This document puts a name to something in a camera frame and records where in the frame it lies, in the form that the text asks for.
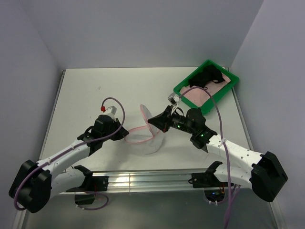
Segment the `black bra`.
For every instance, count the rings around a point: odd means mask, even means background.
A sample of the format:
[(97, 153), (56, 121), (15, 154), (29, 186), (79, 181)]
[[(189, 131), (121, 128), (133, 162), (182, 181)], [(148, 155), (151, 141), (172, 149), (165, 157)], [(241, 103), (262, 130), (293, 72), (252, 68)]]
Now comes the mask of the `black bra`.
[(207, 90), (208, 88), (206, 86), (208, 83), (213, 82), (219, 84), (224, 81), (225, 79), (223, 78), (222, 72), (211, 64), (204, 67), (201, 72), (190, 78), (188, 83), (190, 87), (197, 86)]

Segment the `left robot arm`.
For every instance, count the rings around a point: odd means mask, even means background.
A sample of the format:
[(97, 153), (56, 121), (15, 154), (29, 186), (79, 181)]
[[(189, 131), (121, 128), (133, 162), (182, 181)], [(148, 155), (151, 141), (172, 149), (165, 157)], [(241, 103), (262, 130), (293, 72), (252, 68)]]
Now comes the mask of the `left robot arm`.
[(70, 189), (97, 195), (93, 173), (74, 163), (91, 156), (105, 141), (118, 141), (129, 134), (123, 122), (109, 114), (102, 114), (68, 147), (33, 162), (24, 162), (11, 185), (9, 196), (16, 210), (40, 211), (55, 195)]

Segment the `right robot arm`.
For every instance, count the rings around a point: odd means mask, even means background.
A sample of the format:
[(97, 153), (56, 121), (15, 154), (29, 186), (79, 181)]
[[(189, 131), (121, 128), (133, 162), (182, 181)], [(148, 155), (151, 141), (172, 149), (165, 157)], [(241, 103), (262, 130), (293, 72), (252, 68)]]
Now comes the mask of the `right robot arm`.
[(186, 115), (180, 115), (172, 111), (172, 106), (148, 119), (149, 124), (164, 133), (174, 128), (191, 134), (190, 141), (197, 149), (227, 160), (215, 161), (205, 172), (193, 173), (189, 183), (194, 188), (240, 185), (250, 188), (260, 199), (273, 202), (288, 181), (277, 156), (269, 151), (264, 154), (251, 151), (222, 139), (205, 122), (199, 109), (191, 108)]

